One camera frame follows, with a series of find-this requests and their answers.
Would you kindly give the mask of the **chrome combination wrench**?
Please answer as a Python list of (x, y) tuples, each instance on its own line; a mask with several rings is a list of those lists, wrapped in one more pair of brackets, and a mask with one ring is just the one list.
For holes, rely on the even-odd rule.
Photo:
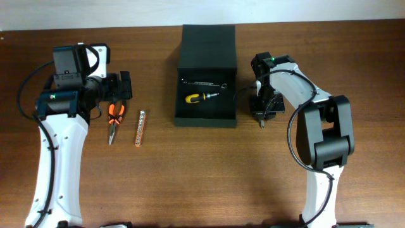
[(220, 83), (214, 83), (214, 82), (190, 81), (190, 80), (185, 80), (185, 79), (181, 79), (181, 83), (188, 84), (188, 85), (195, 85), (195, 86), (219, 87), (220, 89), (226, 89), (228, 87), (226, 83), (220, 84)]

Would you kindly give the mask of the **yellow black stubby screwdriver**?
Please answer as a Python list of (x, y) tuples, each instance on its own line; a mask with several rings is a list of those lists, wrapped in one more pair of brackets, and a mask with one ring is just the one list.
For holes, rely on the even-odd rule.
[(196, 93), (188, 95), (185, 98), (185, 102), (188, 104), (200, 103), (202, 101), (206, 101), (212, 98), (215, 98), (219, 95), (219, 93)]

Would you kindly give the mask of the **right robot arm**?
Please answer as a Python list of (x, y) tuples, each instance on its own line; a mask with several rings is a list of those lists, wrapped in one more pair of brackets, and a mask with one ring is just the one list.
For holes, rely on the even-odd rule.
[(287, 124), (287, 144), (293, 159), (307, 175), (300, 227), (337, 227), (338, 183), (354, 152), (349, 99), (320, 89), (288, 55), (259, 53), (251, 66), (256, 93), (249, 105), (260, 127), (285, 110), (284, 101), (295, 109)]

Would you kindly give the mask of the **red small cutting pliers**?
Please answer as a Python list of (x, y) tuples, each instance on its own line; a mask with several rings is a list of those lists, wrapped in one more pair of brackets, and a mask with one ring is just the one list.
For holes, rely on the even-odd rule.
[(265, 122), (267, 121), (268, 114), (261, 112), (261, 113), (257, 113), (256, 116), (257, 116), (257, 119), (258, 119), (259, 127), (261, 129), (264, 129), (265, 128)]

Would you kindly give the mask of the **orange long-nose pliers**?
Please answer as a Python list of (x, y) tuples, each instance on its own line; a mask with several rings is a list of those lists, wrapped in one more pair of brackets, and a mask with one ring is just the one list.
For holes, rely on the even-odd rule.
[[(115, 113), (115, 108), (119, 107), (120, 110), (118, 113)], [(117, 105), (116, 103), (111, 103), (108, 108), (108, 123), (110, 124), (109, 128), (109, 141), (108, 145), (112, 145), (114, 138), (115, 138), (115, 133), (116, 133), (116, 128), (121, 124), (123, 117), (126, 114), (127, 110), (127, 102), (125, 100), (121, 101), (121, 105)]]

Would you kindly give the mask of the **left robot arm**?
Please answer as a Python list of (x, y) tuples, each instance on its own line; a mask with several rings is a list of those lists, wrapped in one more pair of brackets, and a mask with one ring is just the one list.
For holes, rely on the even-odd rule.
[(132, 99), (128, 71), (108, 73), (107, 44), (53, 49), (55, 73), (45, 82), (31, 120), (39, 126), (40, 158), (34, 200), (25, 227), (81, 227), (80, 167), (91, 111), (108, 102), (109, 140)]

